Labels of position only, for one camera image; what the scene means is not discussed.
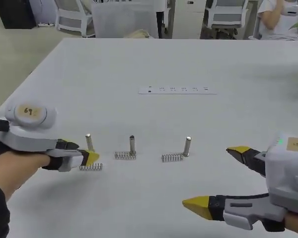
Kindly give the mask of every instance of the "tiled floor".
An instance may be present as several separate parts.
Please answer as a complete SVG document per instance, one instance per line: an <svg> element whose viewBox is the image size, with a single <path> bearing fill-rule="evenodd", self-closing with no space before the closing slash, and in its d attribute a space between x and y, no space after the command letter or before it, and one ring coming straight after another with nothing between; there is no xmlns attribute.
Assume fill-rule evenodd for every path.
<svg viewBox="0 0 298 238"><path fill-rule="evenodd" d="M0 19L0 105L65 37L54 27L4 29Z"/></svg>

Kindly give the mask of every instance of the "metal rod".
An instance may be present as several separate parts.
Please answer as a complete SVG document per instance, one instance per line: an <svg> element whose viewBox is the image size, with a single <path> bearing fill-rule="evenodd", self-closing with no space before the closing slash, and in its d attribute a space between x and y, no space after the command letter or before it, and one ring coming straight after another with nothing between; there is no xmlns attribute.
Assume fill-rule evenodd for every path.
<svg viewBox="0 0 298 238"><path fill-rule="evenodd" d="M134 155L136 153L136 149L135 149L135 137L133 135L129 137L129 143L130 143L130 154Z"/></svg>
<svg viewBox="0 0 298 238"><path fill-rule="evenodd" d="M90 134L87 134L86 136L86 142L87 142L87 148L89 151L95 152L94 147L93 147L93 142L91 141L91 136Z"/></svg>
<svg viewBox="0 0 298 238"><path fill-rule="evenodd" d="M185 146L184 146L184 151L183 151L184 157L189 157L190 145L191 145L191 137L188 136L185 140Z"/></svg>

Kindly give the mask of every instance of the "label sticker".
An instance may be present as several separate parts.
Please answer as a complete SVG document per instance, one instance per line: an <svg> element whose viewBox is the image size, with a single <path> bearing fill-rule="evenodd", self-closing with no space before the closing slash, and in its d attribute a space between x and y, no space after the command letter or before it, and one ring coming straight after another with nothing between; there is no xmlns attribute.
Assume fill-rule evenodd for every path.
<svg viewBox="0 0 298 238"><path fill-rule="evenodd" d="M298 152L298 137L288 138L287 150Z"/></svg>
<svg viewBox="0 0 298 238"><path fill-rule="evenodd" d="M17 109L19 117L39 119L41 117L42 108L34 107L32 105L22 104Z"/></svg>

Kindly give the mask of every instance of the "black cabinet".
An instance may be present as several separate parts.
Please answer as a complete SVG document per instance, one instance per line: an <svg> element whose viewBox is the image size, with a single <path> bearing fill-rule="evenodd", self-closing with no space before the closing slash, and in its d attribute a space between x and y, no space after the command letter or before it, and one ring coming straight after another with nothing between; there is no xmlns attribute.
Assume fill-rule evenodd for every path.
<svg viewBox="0 0 298 238"><path fill-rule="evenodd" d="M0 0L0 18L5 29L32 29L36 26L29 0Z"/></svg>

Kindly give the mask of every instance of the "power outlet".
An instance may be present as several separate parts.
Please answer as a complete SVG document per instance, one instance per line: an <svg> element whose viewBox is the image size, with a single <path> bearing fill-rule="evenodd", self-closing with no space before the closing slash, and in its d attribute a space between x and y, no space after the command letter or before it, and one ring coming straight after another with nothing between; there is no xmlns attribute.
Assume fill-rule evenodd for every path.
<svg viewBox="0 0 298 238"><path fill-rule="evenodd" d="M141 87L138 91L139 94L217 94L208 87Z"/></svg>

